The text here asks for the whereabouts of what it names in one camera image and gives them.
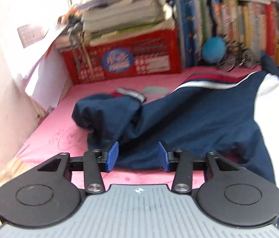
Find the stack of books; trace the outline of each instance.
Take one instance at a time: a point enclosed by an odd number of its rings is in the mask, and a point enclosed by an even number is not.
[[[76,8],[54,42],[74,84],[183,68],[165,0],[93,0]]]
[[[199,65],[203,44],[226,35],[250,47],[259,61],[279,41],[279,0],[174,0],[181,60]]]

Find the gray gripper base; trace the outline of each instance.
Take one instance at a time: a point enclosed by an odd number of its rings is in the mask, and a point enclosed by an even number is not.
[[[111,185],[106,193],[87,197],[74,215],[58,225],[22,229],[6,224],[0,228],[0,238],[52,237],[275,238],[279,229],[221,225],[204,215],[190,196],[172,193],[163,184]]]

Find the bed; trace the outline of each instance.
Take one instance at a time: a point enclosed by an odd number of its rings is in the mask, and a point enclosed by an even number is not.
[[[231,77],[244,76],[254,70],[237,68],[232,72],[224,73]],[[177,88],[189,75],[193,73],[216,72],[214,67],[193,67],[181,74],[150,75],[130,78],[120,78],[100,83],[81,84],[70,89],[67,96],[58,107],[46,117],[40,126],[24,143],[17,153],[17,157],[30,167],[36,166],[54,155],[66,151],[70,156],[81,156],[87,151],[86,138],[88,131],[76,125],[71,114],[75,102],[83,97],[97,93],[111,93],[117,88],[123,87],[141,92],[148,86],[163,87],[169,92]],[[148,96],[148,102],[156,99],[154,95]],[[166,173],[162,170],[128,171],[126,169],[114,169],[110,173],[102,173],[106,189],[110,184],[168,184],[171,185],[174,173]],[[78,188],[84,188],[82,172],[74,172],[72,182]],[[203,173],[194,171],[193,188],[198,188],[204,182]]]

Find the book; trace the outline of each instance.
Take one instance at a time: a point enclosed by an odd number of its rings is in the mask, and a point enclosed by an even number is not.
[[[182,68],[192,65],[192,45],[189,37],[189,27],[187,22],[187,9],[184,0],[174,0],[177,8],[177,22],[179,26],[180,54]]]
[[[244,20],[243,20],[243,9],[241,5],[237,6],[237,20],[238,20],[238,29],[239,29],[239,41],[241,43],[244,43],[245,42]]]
[[[266,54],[274,55],[275,51],[275,16],[274,5],[265,5],[266,15]]]
[[[260,32],[260,50],[261,56],[266,54],[266,14],[265,6],[259,4],[260,14],[259,14],[259,32]]]
[[[249,19],[248,19],[248,7],[242,6],[243,9],[243,20],[244,20],[244,36],[245,36],[245,46],[249,47],[251,45],[251,34],[250,34],[250,26],[249,26]]]
[[[223,22],[221,20],[220,0],[211,0],[213,18],[217,24],[217,36],[223,35]]]
[[[204,3],[204,0],[200,0],[200,11],[201,11],[201,18],[202,18],[202,44],[204,44],[208,39],[207,37],[207,30],[206,30],[206,5]]]
[[[196,66],[198,62],[198,33],[197,33],[197,23],[196,23],[196,11],[195,11],[195,5],[193,0],[184,0],[187,10],[187,23],[188,23],[188,37],[190,39],[191,43],[191,65],[190,66]]]
[[[203,39],[203,22],[200,8],[200,0],[193,0],[195,6],[195,23],[197,25],[197,35],[198,35],[198,50],[197,50],[197,60],[201,59],[201,49],[202,49],[202,39]]]
[[[98,46],[98,45],[113,43],[123,39],[136,37],[147,33],[152,33],[158,30],[165,30],[165,29],[174,30],[175,27],[176,27],[175,20],[171,17],[167,20],[162,21],[159,24],[150,24],[142,27],[134,27],[134,28],[124,29],[121,31],[114,31],[109,34],[104,34],[99,37],[91,38],[91,40],[89,41],[89,46]]]
[[[230,28],[231,24],[231,16],[229,12],[229,6],[226,3],[226,0],[224,0],[221,4],[221,17],[222,17],[222,23],[223,23],[223,34],[226,36],[226,39],[228,41],[232,41],[232,29]]]
[[[95,33],[106,29],[134,27],[165,19],[163,7],[158,0],[126,1],[125,4],[123,2],[114,3],[106,8],[84,11],[81,17],[83,30]]]
[[[253,3],[248,3],[248,25],[249,25],[249,38],[250,38],[250,49],[254,50],[254,35],[255,35],[255,27],[254,27],[254,12],[253,12]]]
[[[274,4],[274,6],[273,6],[273,13],[274,13],[274,30],[275,30],[274,33],[275,33],[275,39],[279,40],[279,13],[278,13],[278,10],[277,10],[277,4]]]
[[[201,1],[201,15],[203,19],[203,42],[207,42],[210,38],[212,38],[212,23],[210,20],[210,12],[207,5],[207,0]]]
[[[230,14],[231,14],[231,27],[232,27],[232,40],[239,40],[238,22],[237,22],[237,1],[229,0]]]
[[[260,4],[252,3],[252,19],[253,19],[253,31],[252,31],[252,51],[255,55],[256,60],[260,61],[261,50],[260,50],[260,26],[259,26],[259,16],[260,16]]]

